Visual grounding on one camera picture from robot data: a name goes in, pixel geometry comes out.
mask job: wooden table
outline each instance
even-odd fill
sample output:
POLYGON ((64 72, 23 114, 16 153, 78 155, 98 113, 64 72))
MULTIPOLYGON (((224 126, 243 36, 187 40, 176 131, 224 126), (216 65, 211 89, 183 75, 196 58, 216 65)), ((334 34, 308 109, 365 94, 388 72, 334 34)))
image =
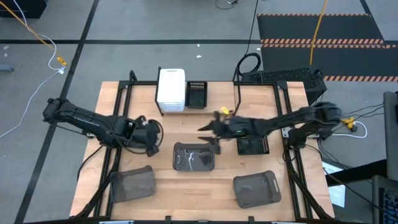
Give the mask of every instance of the wooden table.
MULTIPOLYGON (((97 102, 96 112, 112 114, 118 82, 103 82, 97 102)), ((288 83, 292 109, 307 106, 307 98, 302 83, 288 83)), ((208 107, 204 110, 190 110, 183 114, 160 115, 155 103, 154 85, 134 85, 129 109, 129 118, 144 115, 156 119, 164 127, 164 139, 160 152, 153 157, 135 155, 123 150, 120 171, 137 169, 146 165, 155 171, 157 192, 147 198, 114 204, 112 219, 122 220, 164 220, 171 215, 172 220, 224 220, 246 221, 254 216, 256 221, 293 221, 294 212, 288 182, 286 165, 282 160, 282 140, 280 131, 268 135, 270 154, 239 156, 236 140, 221 141, 221 155, 216 156, 215 169, 211 172, 177 172, 172 167, 172 152, 176 142, 201 143, 198 136, 211 136, 210 132, 197 129, 213 119, 213 111, 222 106, 229 109, 237 102, 236 86, 233 82, 208 82, 208 107), (282 194, 279 203, 239 208, 233 191, 233 178, 272 170, 277 178, 282 194)), ((280 91, 285 113, 283 93, 280 91)), ((241 86, 241 106, 238 115, 253 118, 272 118, 277 116, 275 98, 271 86, 241 86)), ((308 145, 318 148, 316 140, 309 139, 308 145)), ((98 148, 95 139, 88 140, 85 158, 98 148)), ((77 184, 70 215, 82 210, 98 188, 105 150, 101 151, 83 168, 77 184)), ((309 191, 317 202, 331 215, 328 186, 323 173, 320 155, 314 149, 302 149, 302 159, 309 191)), ((104 214, 108 198, 104 193, 101 214, 104 214)), ((297 187, 300 212, 305 217, 302 194, 297 187)))

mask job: concrete floor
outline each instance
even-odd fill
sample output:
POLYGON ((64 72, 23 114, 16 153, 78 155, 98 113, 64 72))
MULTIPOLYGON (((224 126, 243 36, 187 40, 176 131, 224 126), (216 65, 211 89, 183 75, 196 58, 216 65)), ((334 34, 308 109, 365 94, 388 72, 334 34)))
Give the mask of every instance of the concrete floor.
MULTIPOLYGON (((398 40, 395 0, 366 0, 386 40, 398 40)), ((49 0, 39 20, 28 23, 38 33, 53 39, 80 39, 93 0, 49 0)), ((100 0, 88 33, 92 40, 173 40, 247 39, 255 1, 240 1, 222 11, 214 0, 100 0)), ((258 13, 319 13, 319 0, 259 1, 258 13)), ((330 0, 327 13, 364 13, 359 0, 330 0)), ((253 39, 258 39, 257 24, 253 39)), ((0 18, 0 39, 35 39, 15 19, 0 18)), ((252 45, 250 52, 257 51, 252 45)), ((71 62, 73 44, 58 44, 58 51, 71 62)), ((95 108, 103 81, 128 78, 133 69, 139 80, 153 80, 157 67, 185 69, 189 80, 230 80, 246 44, 157 44, 85 45, 78 62, 68 99, 89 110, 95 108)), ((14 127, 37 85, 51 76, 47 60, 52 51, 43 45, 0 44, 0 63, 11 64, 15 72, 0 75, 0 133, 14 127)), ((251 62, 244 65, 251 68, 251 62)), ((42 111, 48 98, 59 96, 65 75, 57 75, 32 100, 21 127, 0 139, 0 217, 13 223, 41 150, 48 125, 42 111)), ((337 103, 343 111, 353 111, 382 103, 384 91, 397 91, 397 83, 327 82, 323 100, 337 103)), ((360 119, 368 127, 366 139, 331 137, 323 147, 342 163, 359 166, 385 158, 383 116, 360 119)), ((76 172, 82 162, 86 139, 57 129, 25 222, 67 218, 75 193, 76 172)), ((368 183, 355 188, 370 198, 368 183)), ((347 192, 346 208, 335 208, 339 218, 371 220, 371 207, 347 192), (359 204, 362 212, 353 212, 359 204)))

